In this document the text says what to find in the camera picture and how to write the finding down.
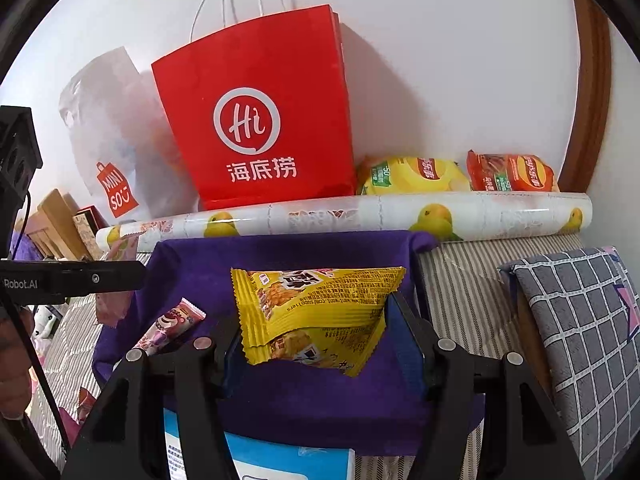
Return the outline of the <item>person left hand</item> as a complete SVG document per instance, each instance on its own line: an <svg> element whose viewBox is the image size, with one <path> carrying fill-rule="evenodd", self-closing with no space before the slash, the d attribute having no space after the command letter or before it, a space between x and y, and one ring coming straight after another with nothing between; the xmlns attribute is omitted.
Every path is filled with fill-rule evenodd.
<svg viewBox="0 0 640 480"><path fill-rule="evenodd" d="M9 320L0 324L0 411L5 419L20 419L32 400L30 359Z"/></svg>

